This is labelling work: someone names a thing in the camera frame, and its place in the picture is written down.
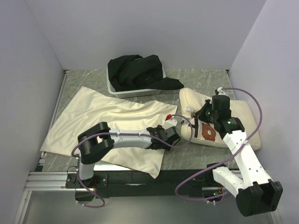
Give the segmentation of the cream pillow with bear print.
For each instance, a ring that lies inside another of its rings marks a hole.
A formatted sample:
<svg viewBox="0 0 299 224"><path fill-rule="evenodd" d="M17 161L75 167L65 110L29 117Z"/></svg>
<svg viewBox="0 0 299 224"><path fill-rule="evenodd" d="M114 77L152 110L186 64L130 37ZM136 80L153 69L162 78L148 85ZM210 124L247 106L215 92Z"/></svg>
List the cream pillow with bear print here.
<svg viewBox="0 0 299 224"><path fill-rule="evenodd" d="M181 109L186 106L194 108L195 113L199 111L205 104L205 100L212 99L189 88L183 88L179 92ZM244 136L240 136L239 140L244 142L252 133L249 143L253 150L261 148L261 138L256 131L257 125L252 114L252 111L245 101L230 100L231 118L221 120L220 122L205 123L200 121L193 115L188 124L181 126L181 135L184 139L190 140L193 143L208 145L213 147L224 147L227 145L223 141L224 137L232 134L235 131L241 131Z"/></svg>

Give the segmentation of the cream satin pillowcase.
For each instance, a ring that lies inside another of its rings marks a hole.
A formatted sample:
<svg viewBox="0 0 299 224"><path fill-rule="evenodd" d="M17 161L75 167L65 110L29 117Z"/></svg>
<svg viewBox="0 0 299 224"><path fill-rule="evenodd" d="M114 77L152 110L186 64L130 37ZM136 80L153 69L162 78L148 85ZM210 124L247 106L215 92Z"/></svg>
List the cream satin pillowcase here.
<svg viewBox="0 0 299 224"><path fill-rule="evenodd" d="M121 130L141 130L162 125L165 117L176 111L176 105L156 100L141 104L81 87L48 132L41 151L70 156L78 143L77 137L97 123L107 122L109 127ZM162 149L117 148L103 161L157 178L163 155Z"/></svg>

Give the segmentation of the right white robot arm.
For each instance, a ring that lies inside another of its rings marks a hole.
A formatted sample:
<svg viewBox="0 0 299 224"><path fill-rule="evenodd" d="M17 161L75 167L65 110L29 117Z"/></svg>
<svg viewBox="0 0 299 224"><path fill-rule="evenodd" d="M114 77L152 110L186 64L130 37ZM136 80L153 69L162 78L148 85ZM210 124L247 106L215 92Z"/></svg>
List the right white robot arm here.
<svg viewBox="0 0 299 224"><path fill-rule="evenodd" d="M213 124L242 175L239 178L225 166L214 167L205 174L206 183L224 186L235 197L238 210L245 217L275 211L283 187L271 179L257 159L242 122L231 115L230 98L214 95L195 115L200 121Z"/></svg>

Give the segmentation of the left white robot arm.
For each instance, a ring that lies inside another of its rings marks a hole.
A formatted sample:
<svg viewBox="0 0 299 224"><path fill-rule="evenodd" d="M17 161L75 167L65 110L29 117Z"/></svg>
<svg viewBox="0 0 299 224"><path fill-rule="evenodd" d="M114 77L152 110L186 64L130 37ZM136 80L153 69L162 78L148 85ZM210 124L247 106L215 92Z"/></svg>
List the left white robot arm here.
<svg viewBox="0 0 299 224"><path fill-rule="evenodd" d="M169 151L181 140L175 126L167 124L125 131L109 127L107 122L100 122L89 128L77 137L78 184L84 188L92 185L95 163L103 159L112 149L138 147Z"/></svg>

